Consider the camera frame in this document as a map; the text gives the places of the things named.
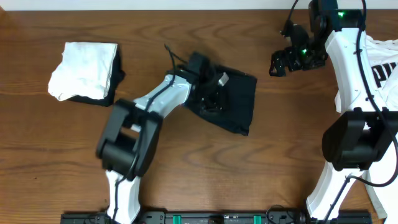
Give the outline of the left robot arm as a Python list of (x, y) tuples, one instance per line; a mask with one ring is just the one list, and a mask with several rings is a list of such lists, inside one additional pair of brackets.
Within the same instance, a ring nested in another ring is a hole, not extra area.
[(208, 96), (228, 81), (227, 72), (194, 53), (185, 67), (173, 67), (148, 94), (115, 102), (96, 148), (109, 182), (110, 223), (133, 223), (137, 218), (141, 177), (154, 158), (163, 120), (198, 90)]

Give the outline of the black pants red waistband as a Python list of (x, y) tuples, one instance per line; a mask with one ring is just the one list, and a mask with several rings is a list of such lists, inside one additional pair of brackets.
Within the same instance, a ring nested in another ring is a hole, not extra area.
[(254, 112), (257, 78), (232, 68), (216, 65), (217, 71), (226, 72), (229, 109), (225, 112), (199, 112), (188, 104), (184, 106), (205, 121), (219, 126), (231, 133), (247, 136)]

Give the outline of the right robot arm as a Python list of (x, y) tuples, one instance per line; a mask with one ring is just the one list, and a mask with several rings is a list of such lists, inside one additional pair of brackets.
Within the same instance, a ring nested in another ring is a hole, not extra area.
[(364, 223), (368, 214), (339, 208), (356, 181), (397, 146), (397, 112), (382, 99), (366, 50), (366, 10), (340, 9), (335, 0), (311, 1), (310, 30), (291, 20), (282, 35), (291, 45), (272, 54), (269, 73), (313, 70), (330, 59), (340, 93), (340, 117), (324, 132), (326, 160), (314, 191), (307, 197), (307, 212), (297, 223)]

